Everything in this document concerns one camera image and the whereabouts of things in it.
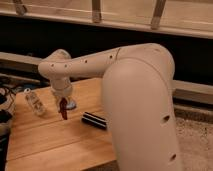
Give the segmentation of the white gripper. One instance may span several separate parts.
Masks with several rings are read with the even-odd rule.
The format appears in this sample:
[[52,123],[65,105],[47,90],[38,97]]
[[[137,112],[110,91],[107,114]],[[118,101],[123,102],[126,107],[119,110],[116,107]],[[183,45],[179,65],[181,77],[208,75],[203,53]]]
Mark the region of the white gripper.
[[68,78],[53,79],[50,81],[52,93],[59,98],[66,98],[72,93],[72,85]]

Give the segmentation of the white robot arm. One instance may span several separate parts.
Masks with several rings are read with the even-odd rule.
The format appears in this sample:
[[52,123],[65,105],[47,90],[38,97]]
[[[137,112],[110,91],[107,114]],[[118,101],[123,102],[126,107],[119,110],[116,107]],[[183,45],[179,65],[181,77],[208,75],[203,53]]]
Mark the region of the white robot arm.
[[73,58],[59,49],[38,65],[62,100],[72,77],[100,77],[102,105],[120,171],[183,171],[172,100],[175,64],[155,43]]

